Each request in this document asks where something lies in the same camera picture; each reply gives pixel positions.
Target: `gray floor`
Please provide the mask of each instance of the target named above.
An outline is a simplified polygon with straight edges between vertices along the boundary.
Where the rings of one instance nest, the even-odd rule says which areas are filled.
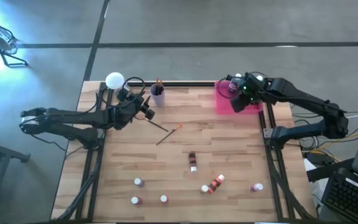
[[[0,0],[0,25],[26,44],[90,44],[103,1]],[[347,41],[358,42],[355,0],[116,0],[101,36],[102,43]],[[39,106],[74,110],[90,51],[19,49],[28,68],[7,68],[0,60],[0,145],[32,154],[27,164],[9,165],[0,223],[48,220],[63,152],[23,134],[19,115]],[[330,99],[351,112],[347,116],[358,114],[358,47],[98,49],[90,80],[104,80],[113,71],[145,80],[215,80],[253,70]],[[293,113],[311,115],[297,106]],[[349,130],[356,127],[358,118],[351,118]],[[67,145],[60,137],[42,137]],[[352,157],[357,148],[358,142],[329,147],[339,159]]]

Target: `white ball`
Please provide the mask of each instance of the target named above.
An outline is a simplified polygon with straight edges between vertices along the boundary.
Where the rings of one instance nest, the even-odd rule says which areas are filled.
[[[106,85],[109,89],[117,90],[125,82],[124,76],[119,72],[112,72],[106,77]]]

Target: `keyboard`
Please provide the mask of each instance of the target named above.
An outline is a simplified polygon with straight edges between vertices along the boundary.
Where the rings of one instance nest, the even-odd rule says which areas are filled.
[[[321,202],[358,223],[358,176],[339,168],[329,178]]]

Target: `paint bottle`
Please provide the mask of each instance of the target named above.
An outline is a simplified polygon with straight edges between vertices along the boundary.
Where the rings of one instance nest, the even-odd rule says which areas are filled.
[[[197,161],[196,161],[196,153],[190,152],[189,153],[189,163],[190,163],[190,172],[197,171]]]
[[[140,178],[135,178],[134,183],[138,187],[143,187],[144,186],[144,181],[142,179],[140,179]]]
[[[229,84],[229,93],[235,94],[237,91],[237,87],[239,86],[239,81],[241,79],[241,74],[237,73],[230,81]]]
[[[164,204],[168,203],[168,196],[166,195],[161,195],[160,197],[160,201]]]
[[[214,179],[214,180],[212,181],[212,183],[209,185],[209,187],[208,187],[208,192],[209,192],[210,194],[212,194],[213,192],[215,192],[215,190],[218,189],[218,187],[222,184],[223,180],[224,180],[224,176],[223,176],[222,174],[219,175],[219,177],[216,178],[216,179]]]
[[[264,186],[262,184],[252,184],[250,186],[251,191],[258,192],[264,189]]]
[[[143,202],[143,199],[141,197],[132,197],[131,202],[134,205],[141,205]]]
[[[208,192],[208,186],[207,185],[202,185],[201,188],[200,188],[200,192],[202,194],[205,194]]]

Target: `pen holder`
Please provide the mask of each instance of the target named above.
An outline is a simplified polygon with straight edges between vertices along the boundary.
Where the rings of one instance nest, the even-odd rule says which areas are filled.
[[[162,86],[162,92],[159,95],[156,95],[156,89],[157,89],[157,85],[154,84],[150,87],[150,95],[152,96],[155,105],[158,107],[164,106],[165,105],[165,87]]]

